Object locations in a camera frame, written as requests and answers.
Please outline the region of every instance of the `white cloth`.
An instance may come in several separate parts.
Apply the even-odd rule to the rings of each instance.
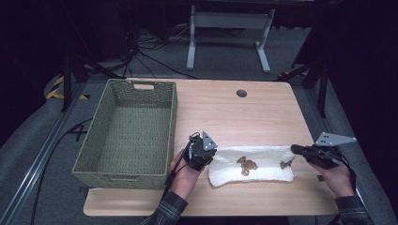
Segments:
[[[257,164],[256,170],[249,170],[249,175],[242,174],[242,167],[237,160],[245,156]],[[288,162],[295,158],[290,146],[231,146],[218,148],[213,161],[208,166],[210,183],[214,187],[228,182],[250,181],[287,181],[294,180],[291,167],[281,168],[281,161]]]

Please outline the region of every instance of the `hand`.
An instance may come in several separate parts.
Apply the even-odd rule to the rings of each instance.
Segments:
[[[350,173],[345,165],[325,170],[321,167],[309,163],[316,168],[325,178],[326,184],[334,192],[337,198],[354,196],[354,190],[351,186]]]
[[[173,159],[173,161],[170,163],[169,171],[171,171],[175,167],[182,152],[183,150],[181,150]],[[186,200],[188,196],[190,196],[193,189],[195,188],[196,182],[202,171],[200,172],[196,171],[190,165],[187,165],[185,159],[182,158],[181,161],[179,162],[178,167],[176,168],[176,172],[178,173],[176,174],[175,180],[173,181],[170,190],[173,191],[175,194],[177,194],[179,197]]]

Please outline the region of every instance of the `plaid shirt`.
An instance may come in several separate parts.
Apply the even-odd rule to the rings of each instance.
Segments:
[[[344,225],[373,225],[365,206],[359,197],[343,197],[336,199],[340,219]],[[169,191],[155,212],[146,218],[141,225],[174,225],[178,222],[188,203]]]

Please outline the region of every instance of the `woven basket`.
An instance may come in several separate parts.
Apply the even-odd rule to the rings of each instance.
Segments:
[[[176,105],[174,82],[109,80],[72,174],[92,188],[163,189]]]

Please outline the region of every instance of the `wooden table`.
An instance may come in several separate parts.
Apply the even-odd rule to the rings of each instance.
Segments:
[[[289,84],[166,80],[178,95],[175,154],[194,132],[206,131],[221,146],[309,145],[314,141]],[[247,92],[238,97],[237,90]],[[207,168],[188,198],[182,216],[311,216],[336,215],[334,194],[303,157],[292,168],[293,182],[234,183],[213,187]],[[84,204],[88,216],[148,216],[162,190],[90,189]]]

